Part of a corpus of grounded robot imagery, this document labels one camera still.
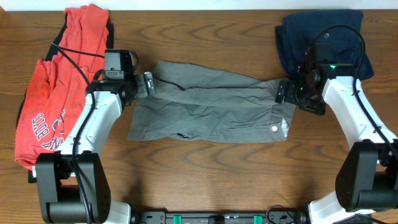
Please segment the grey shorts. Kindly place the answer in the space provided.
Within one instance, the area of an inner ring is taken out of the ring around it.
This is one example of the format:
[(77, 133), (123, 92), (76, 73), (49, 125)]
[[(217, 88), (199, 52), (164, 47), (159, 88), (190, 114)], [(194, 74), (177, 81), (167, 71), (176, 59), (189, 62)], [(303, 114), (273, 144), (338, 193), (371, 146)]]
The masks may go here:
[(279, 80), (260, 81), (187, 63), (158, 61), (156, 93), (138, 101), (129, 140), (285, 141), (295, 106), (275, 102)]

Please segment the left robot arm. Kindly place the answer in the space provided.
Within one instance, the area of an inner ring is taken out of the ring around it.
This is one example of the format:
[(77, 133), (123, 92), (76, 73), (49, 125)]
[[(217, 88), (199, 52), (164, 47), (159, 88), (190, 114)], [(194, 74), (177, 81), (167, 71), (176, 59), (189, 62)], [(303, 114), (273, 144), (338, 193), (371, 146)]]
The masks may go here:
[(134, 223), (131, 206), (111, 198), (101, 164), (105, 142), (125, 106), (154, 95), (150, 72), (137, 75), (133, 51), (107, 49), (104, 68), (87, 83), (85, 107), (54, 153), (35, 165), (40, 209), (46, 223)]

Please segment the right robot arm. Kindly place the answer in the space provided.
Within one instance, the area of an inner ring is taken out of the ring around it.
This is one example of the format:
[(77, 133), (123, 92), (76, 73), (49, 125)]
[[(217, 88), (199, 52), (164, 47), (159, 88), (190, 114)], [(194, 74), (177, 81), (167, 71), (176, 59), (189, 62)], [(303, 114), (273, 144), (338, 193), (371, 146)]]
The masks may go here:
[(307, 205), (302, 223), (370, 221), (370, 215), (397, 208), (397, 136), (384, 125), (355, 77), (351, 62), (336, 60), (328, 43), (312, 44), (298, 80), (282, 80), (276, 103), (291, 103), (323, 115), (329, 106), (348, 142), (349, 153), (335, 189)]

